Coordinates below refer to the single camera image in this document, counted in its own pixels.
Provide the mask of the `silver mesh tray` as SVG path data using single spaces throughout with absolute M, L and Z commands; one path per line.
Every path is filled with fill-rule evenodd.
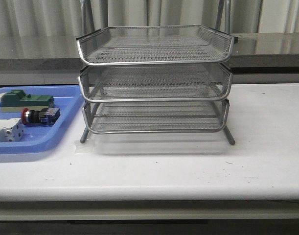
M 95 134 L 211 133 L 225 128 L 229 107 L 227 100 L 87 102 L 82 113 Z
M 76 39 L 89 66 L 220 63 L 230 59 L 236 42 L 202 25 L 106 27 Z
M 220 63 L 85 67 L 78 76 L 91 103 L 219 101 L 228 97 L 232 73 Z

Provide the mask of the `red emergency stop button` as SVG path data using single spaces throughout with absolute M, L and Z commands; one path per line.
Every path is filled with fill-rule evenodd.
M 43 108 L 41 111 L 24 108 L 21 112 L 21 120 L 24 125 L 41 124 L 52 126 L 60 117 L 59 108 Z

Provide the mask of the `blue plastic tray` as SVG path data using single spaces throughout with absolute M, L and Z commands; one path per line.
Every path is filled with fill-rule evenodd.
M 24 90 L 26 94 L 51 95 L 60 109 L 57 122 L 49 126 L 26 126 L 20 141 L 0 142 L 0 154 L 36 153 L 54 148 L 62 139 L 78 110 L 84 103 L 79 86 L 16 86 L 0 88 L 0 94 Z

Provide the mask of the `green terminal block component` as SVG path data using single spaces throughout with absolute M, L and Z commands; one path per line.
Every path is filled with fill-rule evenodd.
M 11 90 L 0 99 L 0 111 L 3 113 L 21 112 L 24 108 L 40 111 L 53 105 L 52 95 L 26 94 L 24 90 Z

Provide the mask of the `white circuit breaker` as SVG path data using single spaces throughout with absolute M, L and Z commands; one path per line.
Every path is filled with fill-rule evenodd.
M 24 135 L 21 118 L 0 119 L 0 142 L 20 141 Z

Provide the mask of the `grey stone counter ledge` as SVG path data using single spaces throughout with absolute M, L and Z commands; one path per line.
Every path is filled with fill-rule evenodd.
M 299 33 L 239 33 L 225 65 L 234 73 L 299 73 Z M 0 71 L 79 70 L 74 36 L 0 37 Z

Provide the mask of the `grey metal rack frame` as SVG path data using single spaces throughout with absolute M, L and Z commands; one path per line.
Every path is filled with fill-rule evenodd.
M 219 24 L 221 22 L 224 22 L 224 24 L 225 24 L 225 28 L 224 28 L 223 32 L 227 33 L 227 34 L 230 34 L 230 2 L 228 0 L 222 0 L 222 1 L 219 2 L 218 12 L 217 12 L 217 20 L 216 20 L 216 27 L 213 28 L 213 29 L 219 30 Z M 225 134 L 225 136 L 226 136 L 226 138 L 227 138 L 227 140 L 228 140 L 228 142 L 230 144 L 232 144 L 232 145 L 235 144 L 235 140 L 234 140 L 232 134 L 230 133 L 227 125 L 225 126 L 224 129 L 222 129 L 220 131 L 224 132 L 224 134 Z M 81 137 L 81 142 L 85 142 L 86 141 L 87 136 L 88 136 L 89 133 L 93 133 L 93 132 L 89 131 L 88 128 L 85 127 L 84 133 L 83 133 L 83 135 Z

